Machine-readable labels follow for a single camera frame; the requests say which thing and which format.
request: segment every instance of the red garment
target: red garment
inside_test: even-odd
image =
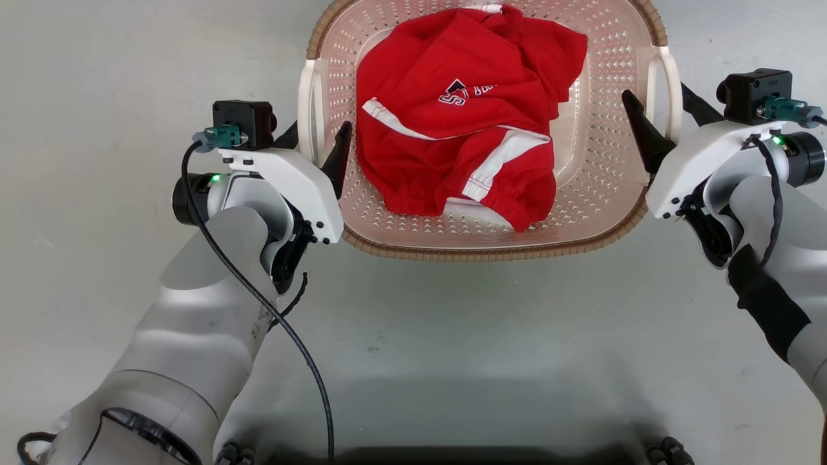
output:
[[[557,190],[548,122],[586,58],[555,22],[457,9],[404,22],[357,75],[356,154],[395,213],[441,215],[473,199],[517,231]]]

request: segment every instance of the black sleeve on robot arm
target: black sleeve on robot arm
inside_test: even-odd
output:
[[[776,354],[787,362],[793,339],[811,323],[804,310],[778,281],[760,267],[752,246],[735,254],[729,264],[729,284],[738,294],[738,308],[753,316]]]

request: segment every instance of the laundry basket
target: laundry basket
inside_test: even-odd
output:
[[[336,0],[316,25],[299,86],[299,149],[321,165],[345,121],[356,123],[356,69],[368,50],[402,22],[448,8],[497,11],[474,0]],[[431,261],[503,261],[605,247],[646,213],[649,177],[620,95],[634,91],[652,119],[657,63],[669,95],[667,136],[681,127],[681,82],[660,16],[648,0],[509,0],[526,17],[556,21],[589,37],[570,101],[552,121],[557,197],[528,231],[456,213],[416,217],[389,212],[362,174],[351,145],[340,205],[344,238],[378,256]]]

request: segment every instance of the logo on garment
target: logo on garment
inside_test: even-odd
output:
[[[474,86],[472,90],[474,91],[474,95],[479,97],[494,87],[493,85]],[[459,79],[454,79],[454,82],[445,90],[445,94],[439,96],[439,101],[448,105],[461,107],[466,104],[470,97],[471,94],[468,92],[466,85]]]

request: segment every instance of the basket handle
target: basket handle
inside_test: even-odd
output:
[[[320,154],[325,144],[323,72],[321,60],[307,60],[299,81],[299,153],[316,166],[321,166]],[[316,131],[313,134],[313,122]]]
[[[683,127],[683,91],[681,89],[681,76],[677,71],[675,58],[669,53],[669,47],[655,47],[655,55],[649,65],[649,89],[646,92],[646,117],[654,121],[655,117],[655,82],[657,63],[663,66],[664,74],[667,77],[667,93],[669,98],[669,109],[667,116],[666,138],[678,143],[681,139],[681,128]]]

